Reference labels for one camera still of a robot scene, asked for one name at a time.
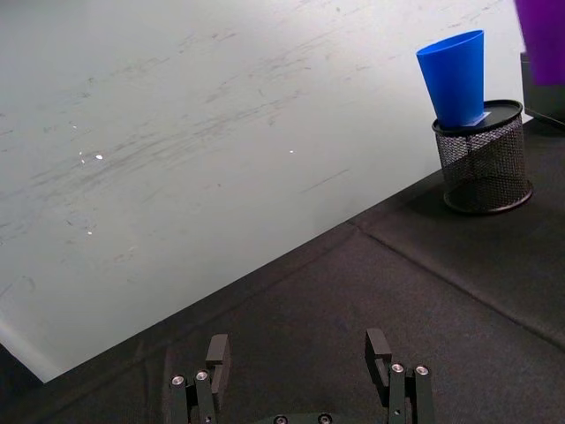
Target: black wire mesh cup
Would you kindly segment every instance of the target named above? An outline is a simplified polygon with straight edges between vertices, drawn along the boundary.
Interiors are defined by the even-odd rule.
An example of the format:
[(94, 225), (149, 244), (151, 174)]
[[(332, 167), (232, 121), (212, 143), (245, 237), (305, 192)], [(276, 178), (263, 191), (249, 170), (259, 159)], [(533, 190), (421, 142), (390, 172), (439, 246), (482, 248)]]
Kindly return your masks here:
[(494, 214), (530, 199), (526, 177), (522, 104), (485, 102), (489, 115), (476, 126), (442, 128), (433, 123), (445, 180), (446, 204), (466, 214)]

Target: black lid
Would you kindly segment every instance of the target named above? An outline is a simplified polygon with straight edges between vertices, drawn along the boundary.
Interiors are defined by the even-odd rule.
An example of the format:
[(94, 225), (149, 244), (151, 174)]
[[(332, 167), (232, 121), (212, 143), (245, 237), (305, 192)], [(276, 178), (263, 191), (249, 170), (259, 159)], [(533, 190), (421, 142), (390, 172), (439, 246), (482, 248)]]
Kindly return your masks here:
[(433, 121), (433, 130), (440, 135), (464, 137), (472, 134), (485, 133), (514, 120), (522, 113), (523, 106), (515, 100), (489, 100), (485, 102), (485, 112), (491, 112), (475, 126), (456, 126), (443, 128), (438, 120)]

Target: purple object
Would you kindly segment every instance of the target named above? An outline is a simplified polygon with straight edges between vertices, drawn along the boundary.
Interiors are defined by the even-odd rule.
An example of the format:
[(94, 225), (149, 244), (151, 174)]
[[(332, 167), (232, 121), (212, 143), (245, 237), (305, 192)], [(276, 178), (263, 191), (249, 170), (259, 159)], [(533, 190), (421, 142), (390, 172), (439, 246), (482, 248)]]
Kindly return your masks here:
[(565, 0), (516, 0), (534, 80), (565, 84)]

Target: black tablecloth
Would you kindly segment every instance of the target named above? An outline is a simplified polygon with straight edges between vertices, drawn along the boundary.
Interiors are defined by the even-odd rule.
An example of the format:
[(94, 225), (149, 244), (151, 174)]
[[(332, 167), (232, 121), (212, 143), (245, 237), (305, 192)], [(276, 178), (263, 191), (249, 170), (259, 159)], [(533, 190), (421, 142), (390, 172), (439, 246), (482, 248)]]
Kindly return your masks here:
[(0, 422), (168, 422), (169, 382), (227, 332), (220, 416), (330, 411), (382, 419), (364, 333), (433, 371), (438, 422), (565, 422), (565, 134), (532, 122), (536, 192), (455, 215), (434, 174), (21, 399)]

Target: plastic cup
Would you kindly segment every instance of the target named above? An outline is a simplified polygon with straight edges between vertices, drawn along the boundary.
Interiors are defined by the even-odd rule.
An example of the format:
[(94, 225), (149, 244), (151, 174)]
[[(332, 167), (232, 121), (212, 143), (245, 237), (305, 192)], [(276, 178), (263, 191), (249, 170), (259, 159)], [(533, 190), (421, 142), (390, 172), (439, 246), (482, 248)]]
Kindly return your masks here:
[(485, 33), (470, 31), (416, 53), (441, 126), (476, 122), (485, 111)]
[(565, 84), (565, 1), (516, 0), (516, 8), (535, 82)]

